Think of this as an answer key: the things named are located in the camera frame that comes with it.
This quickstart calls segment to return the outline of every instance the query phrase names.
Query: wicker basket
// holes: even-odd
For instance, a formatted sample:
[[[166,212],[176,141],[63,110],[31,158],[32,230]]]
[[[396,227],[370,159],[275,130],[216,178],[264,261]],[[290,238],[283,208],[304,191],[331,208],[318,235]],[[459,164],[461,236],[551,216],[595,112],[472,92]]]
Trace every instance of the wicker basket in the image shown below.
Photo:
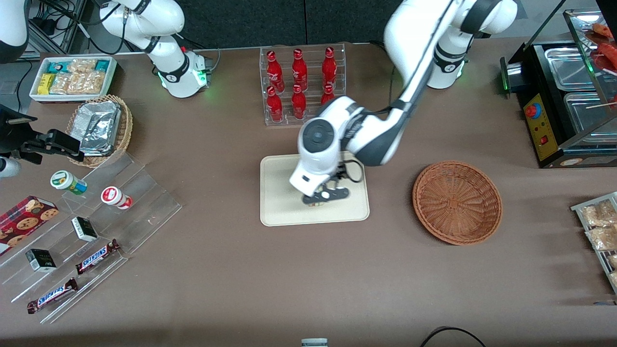
[[[118,133],[116,135],[116,141],[114,144],[113,153],[117,153],[119,151],[126,151],[128,148],[128,143],[131,141],[131,131],[133,131],[133,116],[131,115],[131,110],[128,109],[125,102],[114,95],[105,95],[100,98],[88,100],[85,103],[93,103],[93,102],[103,102],[103,101],[114,101],[117,102],[118,105],[122,108],[122,114],[120,115],[120,125],[118,126]],[[73,112],[73,117],[68,121],[67,131],[69,134],[71,129],[73,128],[73,122],[75,121],[75,116],[77,115],[77,110]],[[85,157],[83,162],[78,162],[69,158],[69,160],[76,165],[87,166],[90,168],[95,168],[101,165],[109,156],[106,157]]]
[[[497,188],[464,162],[444,161],[425,168],[413,185],[412,199],[428,231],[453,245],[483,242],[502,220]]]

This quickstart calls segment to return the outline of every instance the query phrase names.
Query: aluminum foil package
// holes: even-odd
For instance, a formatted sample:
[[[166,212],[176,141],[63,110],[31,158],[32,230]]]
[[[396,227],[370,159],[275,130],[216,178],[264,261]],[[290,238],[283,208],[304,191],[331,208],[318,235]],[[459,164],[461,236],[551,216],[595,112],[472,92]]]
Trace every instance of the aluminum foil package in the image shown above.
[[[86,156],[108,156],[114,143],[122,109],[113,101],[82,105],[75,116],[71,136],[80,140]]]

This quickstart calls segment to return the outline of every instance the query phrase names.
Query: yellow control panel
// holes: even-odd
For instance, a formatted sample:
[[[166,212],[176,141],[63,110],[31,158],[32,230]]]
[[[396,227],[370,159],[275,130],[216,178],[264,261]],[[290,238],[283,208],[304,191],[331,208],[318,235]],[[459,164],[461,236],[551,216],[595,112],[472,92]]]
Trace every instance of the yellow control panel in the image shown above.
[[[550,127],[549,118],[544,111],[544,104],[540,94],[536,95],[523,108],[525,119],[529,125],[531,138],[534,140],[534,147],[538,158],[544,160],[559,150],[553,129]]]

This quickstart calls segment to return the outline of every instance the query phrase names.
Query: coca-cola bottle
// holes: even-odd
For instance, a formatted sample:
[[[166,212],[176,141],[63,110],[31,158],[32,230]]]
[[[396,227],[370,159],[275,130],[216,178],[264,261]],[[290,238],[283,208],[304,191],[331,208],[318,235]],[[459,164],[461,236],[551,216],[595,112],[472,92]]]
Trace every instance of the coca-cola bottle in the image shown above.
[[[303,119],[304,113],[307,110],[307,98],[302,92],[302,87],[298,84],[294,85],[294,94],[291,96],[291,104],[294,106],[294,117]]]
[[[294,83],[299,84],[302,91],[306,91],[309,88],[309,76],[307,63],[302,58],[301,49],[294,49],[294,63],[291,64],[291,70],[294,73]]]
[[[268,79],[270,80],[270,84],[275,88],[276,93],[281,94],[285,90],[281,64],[276,61],[276,54],[274,51],[268,51],[266,56],[268,57]]]
[[[281,98],[276,95],[276,90],[273,86],[268,86],[266,91],[268,92],[268,99],[266,102],[272,122],[280,123],[283,121],[283,103],[281,103]]]
[[[334,60],[334,48],[326,48],[326,59],[323,60],[321,65],[321,73],[323,75],[323,87],[326,85],[332,85],[332,88],[336,88],[336,60]]]
[[[334,88],[332,88],[332,85],[326,85],[323,88],[323,95],[321,96],[321,104],[325,104],[326,102],[334,99]]]

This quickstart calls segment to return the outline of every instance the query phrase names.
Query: cookie box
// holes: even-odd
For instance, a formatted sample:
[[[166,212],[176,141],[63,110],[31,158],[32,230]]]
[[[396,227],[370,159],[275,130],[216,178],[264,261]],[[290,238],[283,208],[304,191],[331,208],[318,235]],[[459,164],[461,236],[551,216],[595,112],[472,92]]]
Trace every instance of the cookie box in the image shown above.
[[[57,214],[53,203],[29,196],[0,215],[0,256]]]
[[[109,61],[109,64],[105,71],[105,79],[103,80],[103,86],[101,88],[101,92],[98,94],[39,94],[38,87],[41,83],[41,79],[45,73],[48,73],[50,65],[57,64],[60,62],[70,61],[72,59],[96,59],[98,61]],[[30,88],[30,97],[32,100],[38,101],[40,103],[68,103],[68,102],[81,102],[85,100],[90,100],[94,98],[100,98],[102,96],[107,95],[107,91],[109,91],[109,86],[112,84],[112,79],[114,77],[114,72],[116,68],[117,62],[113,57],[110,56],[100,56],[100,55],[79,55],[79,56],[64,56],[64,57],[50,57],[45,58],[41,61],[41,66],[39,67],[38,72],[36,73],[36,78],[34,83],[32,83],[32,88]]]

